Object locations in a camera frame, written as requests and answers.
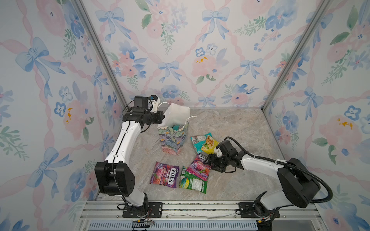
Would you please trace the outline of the purple fox's bag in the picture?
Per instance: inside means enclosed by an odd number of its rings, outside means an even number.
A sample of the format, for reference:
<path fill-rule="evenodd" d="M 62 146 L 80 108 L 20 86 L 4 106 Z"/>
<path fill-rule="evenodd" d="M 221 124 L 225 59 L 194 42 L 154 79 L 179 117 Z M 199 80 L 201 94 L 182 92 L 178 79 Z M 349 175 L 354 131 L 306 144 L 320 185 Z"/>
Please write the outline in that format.
<path fill-rule="evenodd" d="M 156 162 L 150 184 L 177 188 L 177 178 L 180 171 L 179 166 L 173 166 Z"/>
<path fill-rule="evenodd" d="M 187 172 L 197 176 L 203 181 L 207 181 L 211 171 L 211 166 L 204 163 L 206 159 L 207 156 L 204 154 L 198 154 L 191 165 L 187 168 Z"/>

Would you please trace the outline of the floral paper gift bag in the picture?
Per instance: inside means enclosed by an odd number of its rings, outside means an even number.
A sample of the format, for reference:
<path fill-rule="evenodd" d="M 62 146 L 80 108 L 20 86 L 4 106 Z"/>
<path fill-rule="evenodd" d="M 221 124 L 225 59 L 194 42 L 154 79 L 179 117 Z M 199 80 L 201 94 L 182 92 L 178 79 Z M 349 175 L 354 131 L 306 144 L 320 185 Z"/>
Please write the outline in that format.
<path fill-rule="evenodd" d="M 190 120 L 196 118 L 190 114 L 187 106 L 172 103 L 164 113 L 164 120 L 158 125 L 161 149 L 164 153 L 179 156 L 186 141 Z"/>

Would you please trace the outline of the green Fox's candy bag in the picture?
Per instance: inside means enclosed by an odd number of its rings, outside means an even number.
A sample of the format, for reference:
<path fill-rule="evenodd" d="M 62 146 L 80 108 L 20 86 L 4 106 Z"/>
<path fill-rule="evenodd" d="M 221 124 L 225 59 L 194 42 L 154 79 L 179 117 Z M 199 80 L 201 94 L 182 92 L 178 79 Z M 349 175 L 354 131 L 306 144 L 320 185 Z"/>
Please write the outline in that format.
<path fill-rule="evenodd" d="M 186 167 L 182 167 L 179 187 L 183 189 L 199 191 L 201 193 L 206 194 L 207 181 L 203 181 L 196 175 L 187 172 Z"/>

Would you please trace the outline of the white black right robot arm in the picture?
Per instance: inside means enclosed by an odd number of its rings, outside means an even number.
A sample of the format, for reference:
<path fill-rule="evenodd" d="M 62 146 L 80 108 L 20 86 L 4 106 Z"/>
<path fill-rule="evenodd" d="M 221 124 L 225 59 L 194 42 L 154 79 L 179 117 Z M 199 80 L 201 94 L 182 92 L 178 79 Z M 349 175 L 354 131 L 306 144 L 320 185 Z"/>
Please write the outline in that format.
<path fill-rule="evenodd" d="M 320 191 L 319 181 L 308 174 L 298 159 L 280 161 L 256 156 L 244 148 L 237 151 L 231 141 L 228 137 L 219 143 L 214 153 L 206 158 L 205 163 L 212 170 L 225 172 L 228 166 L 232 166 L 235 169 L 256 171 L 277 179 L 281 186 L 275 192 L 261 193 L 246 213 L 265 218 L 271 217 L 282 207 L 306 208 Z"/>

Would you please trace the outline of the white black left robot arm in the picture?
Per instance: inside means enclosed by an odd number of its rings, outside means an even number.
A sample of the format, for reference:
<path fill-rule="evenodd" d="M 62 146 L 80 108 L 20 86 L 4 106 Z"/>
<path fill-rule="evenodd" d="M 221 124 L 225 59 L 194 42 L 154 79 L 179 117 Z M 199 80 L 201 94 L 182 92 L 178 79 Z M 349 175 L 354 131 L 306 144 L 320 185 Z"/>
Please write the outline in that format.
<path fill-rule="evenodd" d="M 143 126 L 161 124 L 164 118 L 163 111 L 126 113 L 112 151 L 94 167 L 99 191 L 109 196 L 120 195 L 125 205 L 123 211 L 128 214 L 145 217 L 149 213 L 148 197 L 136 187 L 129 161 Z"/>

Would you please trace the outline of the yellow snack bag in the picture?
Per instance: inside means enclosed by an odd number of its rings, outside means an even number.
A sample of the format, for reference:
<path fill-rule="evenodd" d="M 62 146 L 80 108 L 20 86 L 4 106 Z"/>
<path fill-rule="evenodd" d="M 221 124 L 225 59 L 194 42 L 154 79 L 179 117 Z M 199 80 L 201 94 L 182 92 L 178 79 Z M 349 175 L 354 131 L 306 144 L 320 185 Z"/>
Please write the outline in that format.
<path fill-rule="evenodd" d="M 218 141 L 214 140 L 211 135 L 207 135 L 205 143 L 201 146 L 201 151 L 210 155 L 215 153 L 215 148 L 219 144 Z"/>

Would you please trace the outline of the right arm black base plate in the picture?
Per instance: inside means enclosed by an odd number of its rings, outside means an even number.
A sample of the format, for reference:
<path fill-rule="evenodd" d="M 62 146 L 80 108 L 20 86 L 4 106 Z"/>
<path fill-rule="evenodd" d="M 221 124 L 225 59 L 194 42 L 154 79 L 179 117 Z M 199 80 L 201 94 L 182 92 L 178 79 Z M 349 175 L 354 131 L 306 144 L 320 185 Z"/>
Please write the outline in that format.
<path fill-rule="evenodd" d="M 280 218 L 279 209 L 267 210 L 262 208 L 260 205 L 255 205 L 254 202 L 240 202 L 238 203 L 239 208 L 235 213 L 242 218 Z"/>

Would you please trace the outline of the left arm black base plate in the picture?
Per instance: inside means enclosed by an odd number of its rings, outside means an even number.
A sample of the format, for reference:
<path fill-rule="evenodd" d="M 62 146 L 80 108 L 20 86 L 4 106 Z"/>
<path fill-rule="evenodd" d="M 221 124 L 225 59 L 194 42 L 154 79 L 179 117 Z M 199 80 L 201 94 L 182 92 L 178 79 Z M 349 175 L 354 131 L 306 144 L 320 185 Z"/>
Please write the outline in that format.
<path fill-rule="evenodd" d="M 144 202 L 141 207 L 127 206 L 122 211 L 123 218 L 161 218 L 162 202 Z"/>

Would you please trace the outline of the left aluminium corner post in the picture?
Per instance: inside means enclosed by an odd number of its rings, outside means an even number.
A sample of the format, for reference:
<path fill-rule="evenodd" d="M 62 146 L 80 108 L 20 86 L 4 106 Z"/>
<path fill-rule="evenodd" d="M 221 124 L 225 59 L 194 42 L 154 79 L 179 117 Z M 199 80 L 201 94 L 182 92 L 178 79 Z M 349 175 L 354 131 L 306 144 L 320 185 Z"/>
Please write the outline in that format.
<path fill-rule="evenodd" d="M 72 0 L 71 2 L 75 7 L 78 16 L 81 18 L 82 24 L 92 42 L 92 46 L 97 53 L 98 60 L 101 62 L 103 69 L 106 71 L 108 79 L 111 81 L 112 87 L 118 96 L 119 102 L 122 104 L 123 107 L 125 107 L 127 105 L 127 102 L 124 99 L 124 95 L 119 87 L 119 83 L 113 73 L 113 70 L 108 63 L 108 58 L 104 52 L 103 46 L 99 40 L 98 34 L 91 22 L 91 19 L 86 11 L 83 1 Z"/>

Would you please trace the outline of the aluminium corner post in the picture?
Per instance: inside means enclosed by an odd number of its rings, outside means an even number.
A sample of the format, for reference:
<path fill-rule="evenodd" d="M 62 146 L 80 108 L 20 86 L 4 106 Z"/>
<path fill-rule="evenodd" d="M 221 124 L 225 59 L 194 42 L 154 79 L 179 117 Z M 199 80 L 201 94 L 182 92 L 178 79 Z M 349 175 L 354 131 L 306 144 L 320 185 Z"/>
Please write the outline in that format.
<path fill-rule="evenodd" d="M 317 9 L 314 11 L 311 17 L 311 21 L 307 24 L 307 27 L 305 28 L 300 40 L 296 44 L 290 58 L 287 61 L 286 67 L 283 68 L 280 76 L 277 78 L 276 83 L 273 85 L 271 92 L 268 94 L 266 101 L 261 107 L 261 110 L 263 112 L 267 111 L 268 107 L 272 104 L 272 101 L 274 100 L 274 97 L 277 94 L 280 86 L 283 84 L 285 78 L 287 77 L 293 66 L 296 64 L 296 61 L 300 57 L 301 53 L 304 51 L 308 40 L 314 34 L 315 30 L 320 24 L 320 21 L 325 16 L 331 4 L 332 1 L 330 0 L 319 1 Z"/>
<path fill-rule="evenodd" d="M 75 7 L 78 16 L 81 18 L 82 24 L 92 42 L 92 46 L 97 53 L 98 60 L 101 62 L 103 69 L 106 71 L 108 79 L 111 81 L 112 87 L 118 96 L 119 102 L 122 104 L 123 107 L 125 107 L 127 105 L 127 102 L 124 99 L 124 95 L 119 87 L 119 83 L 113 73 L 113 70 L 108 63 L 108 58 L 104 52 L 103 46 L 99 40 L 98 34 L 91 22 L 91 19 L 86 11 L 83 1 L 72 0 L 71 2 Z"/>

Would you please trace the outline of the aluminium front rail frame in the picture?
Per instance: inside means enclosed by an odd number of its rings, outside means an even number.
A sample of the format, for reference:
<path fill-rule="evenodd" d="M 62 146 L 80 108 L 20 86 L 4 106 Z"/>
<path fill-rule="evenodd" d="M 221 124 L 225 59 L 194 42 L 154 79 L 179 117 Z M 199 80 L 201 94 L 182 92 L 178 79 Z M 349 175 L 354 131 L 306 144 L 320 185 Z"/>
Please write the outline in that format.
<path fill-rule="evenodd" d="M 118 201 L 87 202 L 76 231 L 326 231 L 316 206 L 287 207 L 269 226 L 236 214 L 237 201 L 163 201 L 148 219 L 124 218 Z"/>

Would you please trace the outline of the right aluminium corner post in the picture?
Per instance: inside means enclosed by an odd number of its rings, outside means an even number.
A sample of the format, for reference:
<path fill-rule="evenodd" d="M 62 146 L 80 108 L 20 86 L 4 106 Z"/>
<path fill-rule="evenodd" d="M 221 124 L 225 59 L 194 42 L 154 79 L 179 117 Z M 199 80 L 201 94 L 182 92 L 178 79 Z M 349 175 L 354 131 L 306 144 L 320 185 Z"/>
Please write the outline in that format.
<path fill-rule="evenodd" d="M 301 53 L 304 51 L 308 40 L 314 34 L 315 30 L 320 24 L 320 21 L 325 16 L 331 4 L 332 1 L 330 0 L 319 1 L 317 9 L 314 11 L 311 17 L 311 21 L 307 24 L 307 27 L 305 28 L 300 40 L 296 44 L 290 58 L 287 61 L 286 67 L 283 68 L 280 76 L 277 78 L 276 83 L 273 85 L 271 92 L 268 94 L 266 101 L 261 107 L 261 110 L 263 112 L 267 111 L 268 107 L 272 104 L 272 101 L 274 100 L 274 97 L 277 94 L 280 86 L 283 84 L 285 78 L 287 77 L 293 66 L 296 64 L 296 61 L 300 57 Z"/>

